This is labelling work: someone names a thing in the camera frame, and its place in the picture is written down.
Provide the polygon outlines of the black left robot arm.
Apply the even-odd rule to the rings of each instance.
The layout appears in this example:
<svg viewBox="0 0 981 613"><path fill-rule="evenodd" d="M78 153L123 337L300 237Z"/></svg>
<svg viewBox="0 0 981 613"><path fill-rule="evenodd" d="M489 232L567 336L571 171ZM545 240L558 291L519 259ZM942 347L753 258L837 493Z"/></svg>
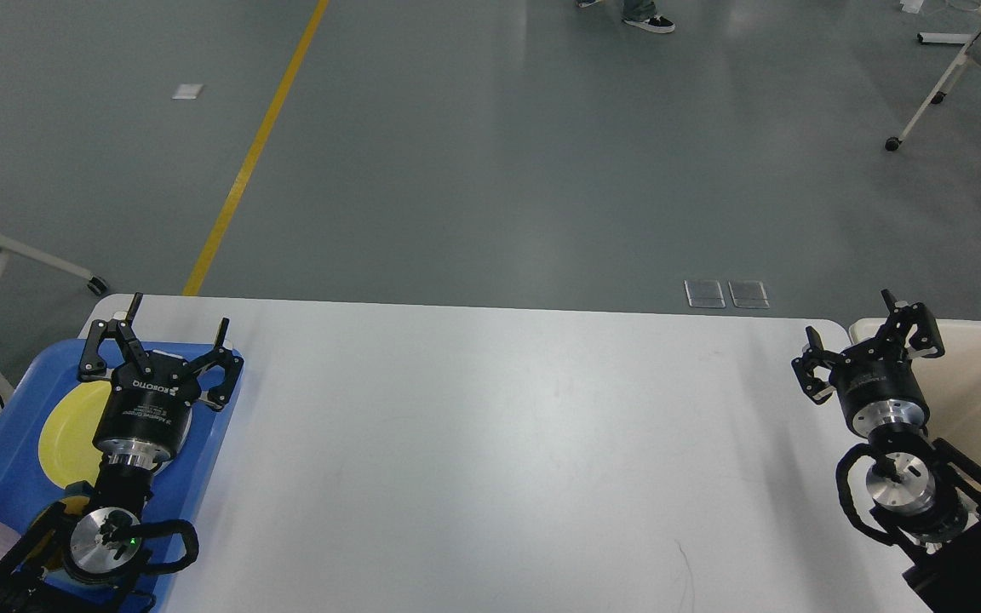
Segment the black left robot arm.
<svg viewBox="0 0 981 613"><path fill-rule="evenodd" d="M144 344L125 314L40 354L0 418L0 612L152 612L198 559L198 515L244 358Z"/></svg>

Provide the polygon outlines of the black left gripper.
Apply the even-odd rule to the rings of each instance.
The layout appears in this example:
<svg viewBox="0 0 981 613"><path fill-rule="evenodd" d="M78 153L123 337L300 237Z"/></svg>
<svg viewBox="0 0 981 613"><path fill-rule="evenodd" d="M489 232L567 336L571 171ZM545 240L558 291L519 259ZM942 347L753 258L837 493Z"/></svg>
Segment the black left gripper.
<svg viewBox="0 0 981 613"><path fill-rule="evenodd" d="M132 324L140 310L143 294L133 295L129 309L121 318L97 319L89 327L79 357L79 381L112 380L112 393L106 401L93 444L102 454L143 456L143 466L168 462L171 412L175 406L206 404L220 414L232 399L242 374L244 361L227 348L229 318L223 318L215 332L213 346L201 357L149 358ZM108 365L99 354L104 341L113 341L124 364L117 366L110 379ZM221 380L203 388L199 377L210 371L221 372Z"/></svg>

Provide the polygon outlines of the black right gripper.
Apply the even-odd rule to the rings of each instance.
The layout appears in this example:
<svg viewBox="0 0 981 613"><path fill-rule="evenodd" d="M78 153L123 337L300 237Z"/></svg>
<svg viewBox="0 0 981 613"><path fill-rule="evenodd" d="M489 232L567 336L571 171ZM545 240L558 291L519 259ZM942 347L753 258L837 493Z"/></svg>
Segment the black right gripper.
<svg viewBox="0 0 981 613"><path fill-rule="evenodd" d="M945 356L937 318L922 302L900 301L884 289L887 318L870 338L852 346L853 360L830 352L821 335L806 326L806 345L790 365L801 391L817 406L836 393L848 430L860 438L881 427L924 435L931 409L916 380L915 358ZM830 372L828 379L818 369Z"/></svg>

